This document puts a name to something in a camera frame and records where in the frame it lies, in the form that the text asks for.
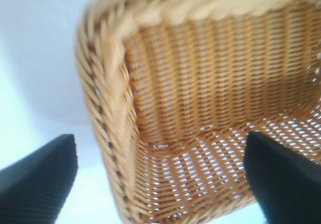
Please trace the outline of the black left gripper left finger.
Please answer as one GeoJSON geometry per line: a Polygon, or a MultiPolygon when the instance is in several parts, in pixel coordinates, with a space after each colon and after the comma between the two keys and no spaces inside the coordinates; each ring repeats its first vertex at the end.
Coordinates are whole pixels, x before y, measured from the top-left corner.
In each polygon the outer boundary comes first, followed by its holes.
{"type": "Polygon", "coordinates": [[[1,170],[1,223],[54,223],[78,171],[73,134],[1,170]]]}

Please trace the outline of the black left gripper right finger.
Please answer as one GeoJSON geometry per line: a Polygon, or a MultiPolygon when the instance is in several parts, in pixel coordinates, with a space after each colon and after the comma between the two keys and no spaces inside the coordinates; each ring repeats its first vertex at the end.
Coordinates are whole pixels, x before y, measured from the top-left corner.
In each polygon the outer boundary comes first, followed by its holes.
{"type": "Polygon", "coordinates": [[[251,131],[244,167],[268,223],[320,223],[320,164],[251,131]]]}

